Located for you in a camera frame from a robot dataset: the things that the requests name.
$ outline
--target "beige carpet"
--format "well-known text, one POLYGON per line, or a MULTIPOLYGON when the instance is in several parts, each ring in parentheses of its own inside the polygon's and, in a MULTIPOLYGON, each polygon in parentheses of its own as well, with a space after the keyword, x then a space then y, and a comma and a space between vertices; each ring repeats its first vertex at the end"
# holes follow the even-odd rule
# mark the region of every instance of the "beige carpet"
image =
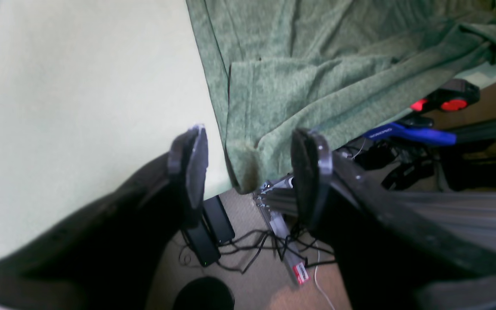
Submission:
MULTIPOLYGON (((220 195, 226 212, 240 237, 252 229, 267 229, 259 210, 250 195, 240 196, 234 190, 220 195)), ((233 291, 236 310, 326 310, 329 304, 319 293, 313 282, 314 268, 309 269, 311 281, 301 287, 293 284, 287 267, 273 251, 262 251, 258 259, 244 275, 226 271, 213 264, 207 268, 199 266, 193 253, 186 249, 181 259, 191 258, 189 267, 179 264, 179 251, 185 242, 181 234, 175 235, 167 245, 164 256, 154 277, 147 310, 169 310, 179 291, 190 281, 202 276, 214 276, 225 282, 233 291)), ((222 257, 223 265, 244 267, 255 251, 245 251, 222 257)), ((316 251, 305 251, 309 263, 317 260, 316 251)), ((332 257, 321 253, 321 260, 332 257)), ((319 285, 329 296, 336 310, 350 309, 350 304, 337 265, 320 266, 317 272, 319 285)))

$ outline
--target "black round object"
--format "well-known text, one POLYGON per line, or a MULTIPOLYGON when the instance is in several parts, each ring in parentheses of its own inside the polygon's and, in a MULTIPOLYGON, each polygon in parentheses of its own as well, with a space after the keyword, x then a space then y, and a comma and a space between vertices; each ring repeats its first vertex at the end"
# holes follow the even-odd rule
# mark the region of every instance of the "black round object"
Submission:
POLYGON ((173 310, 233 310, 235 299, 221 280, 201 277, 187 284, 175 298, 173 310))

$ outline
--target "green blanket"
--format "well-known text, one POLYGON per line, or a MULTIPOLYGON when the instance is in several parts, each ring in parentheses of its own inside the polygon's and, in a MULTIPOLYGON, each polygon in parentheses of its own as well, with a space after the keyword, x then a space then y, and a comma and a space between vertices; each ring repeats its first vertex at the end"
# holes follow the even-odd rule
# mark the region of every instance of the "green blanket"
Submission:
POLYGON ((291 132, 332 148, 496 62, 496 2, 187 0, 233 184, 291 171, 291 132))

